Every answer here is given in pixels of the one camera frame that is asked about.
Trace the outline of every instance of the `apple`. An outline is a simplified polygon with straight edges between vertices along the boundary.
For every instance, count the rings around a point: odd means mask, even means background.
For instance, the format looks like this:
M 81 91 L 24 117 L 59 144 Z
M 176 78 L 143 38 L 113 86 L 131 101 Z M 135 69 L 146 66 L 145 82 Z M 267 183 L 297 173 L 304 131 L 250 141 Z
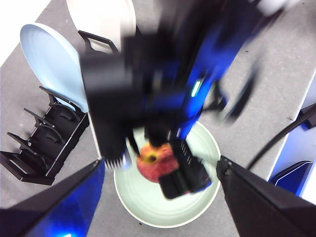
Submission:
M 154 183 L 158 183 L 159 177 L 179 168 L 177 158 L 168 143 L 157 148 L 148 142 L 140 150 L 136 162 L 139 172 Z

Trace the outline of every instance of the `gray table surface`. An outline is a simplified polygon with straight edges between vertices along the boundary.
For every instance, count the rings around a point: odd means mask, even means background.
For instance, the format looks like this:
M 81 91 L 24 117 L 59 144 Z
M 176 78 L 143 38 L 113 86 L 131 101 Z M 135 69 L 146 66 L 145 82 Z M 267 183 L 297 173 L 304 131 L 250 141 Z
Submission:
M 140 30 L 157 27 L 161 8 L 154 0 L 134 0 Z M 83 41 L 77 34 L 65 0 L 52 0 L 38 18 L 67 38 L 78 50 Z M 223 78 L 223 86 L 234 100 L 249 73 L 251 62 L 263 51 L 260 82 L 242 116 L 232 125 L 219 124 L 213 114 L 204 114 L 200 122 L 215 137 L 221 153 L 245 166 L 264 144 L 297 116 L 302 99 L 315 69 L 316 2 L 301 1 L 269 29 L 246 45 Z M 13 132 L 26 139 L 33 131 L 34 119 L 23 111 L 29 108 L 40 115 L 47 109 L 48 97 L 38 89 L 40 82 L 29 68 L 20 45 L 1 67 L 1 150 L 15 152 L 18 144 L 6 135 Z M 254 168 L 263 178 L 270 170 L 282 147 L 280 141 Z M 88 128 L 56 176 L 60 182 L 97 157 Z M 2 208 L 8 208 L 47 186 L 18 181 L 6 169 L 0 173 Z M 209 209 L 195 221 L 175 229 L 157 229 L 140 225 L 124 209 L 116 194 L 113 175 L 108 172 L 103 194 L 92 220 L 88 236 L 238 236 L 220 189 Z

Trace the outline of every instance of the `blue led light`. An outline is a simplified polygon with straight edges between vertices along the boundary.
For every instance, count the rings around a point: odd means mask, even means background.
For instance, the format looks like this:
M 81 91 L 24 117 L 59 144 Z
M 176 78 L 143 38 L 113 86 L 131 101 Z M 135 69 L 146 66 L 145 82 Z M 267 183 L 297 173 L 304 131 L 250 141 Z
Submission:
M 201 87 L 201 80 L 197 80 L 196 83 L 193 86 L 192 92 L 191 92 L 191 97 L 195 97 L 198 93 L 199 88 Z

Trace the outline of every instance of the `light green bowl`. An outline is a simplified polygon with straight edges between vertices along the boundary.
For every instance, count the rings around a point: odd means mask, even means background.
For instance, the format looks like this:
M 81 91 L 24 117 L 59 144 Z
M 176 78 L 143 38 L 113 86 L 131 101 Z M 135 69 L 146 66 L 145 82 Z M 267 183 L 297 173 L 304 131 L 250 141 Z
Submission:
M 134 135 L 138 147 L 146 144 L 144 129 L 135 130 Z M 173 200 L 164 197 L 159 184 L 148 181 L 140 174 L 136 154 L 127 144 L 131 167 L 115 171 L 114 182 L 123 206 L 140 222 L 158 228 L 179 227 L 199 217 L 215 199 L 220 186 L 216 176 L 216 162 L 220 159 L 218 146 L 212 134 L 198 122 L 191 129 L 187 142 L 193 155 L 203 160 L 212 184 L 202 192 Z

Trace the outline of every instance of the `light blue plate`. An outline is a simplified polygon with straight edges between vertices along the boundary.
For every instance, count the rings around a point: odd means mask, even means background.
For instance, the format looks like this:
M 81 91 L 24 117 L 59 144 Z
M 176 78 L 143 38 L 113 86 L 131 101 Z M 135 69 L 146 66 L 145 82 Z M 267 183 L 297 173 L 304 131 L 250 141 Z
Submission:
M 20 40 L 25 58 L 42 85 L 88 112 L 75 48 L 57 31 L 39 23 L 23 26 Z
M 134 134 L 138 147 L 145 145 L 147 141 L 144 139 L 144 130 L 137 129 Z M 203 160 L 212 184 L 202 192 L 173 200 L 164 197 L 159 184 L 148 181 L 140 174 L 136 165 L 136 154 L 127 144 L 131 167 L 115 171 L 114 181 L 121 203 L 134 218 L 149 226 L 174 228 L 195 220 L 209 208 L 220 186 L 216 175 L 220 152 L 211 133 L 200 123 L 193 126 L 187 142 L 193 155 Z

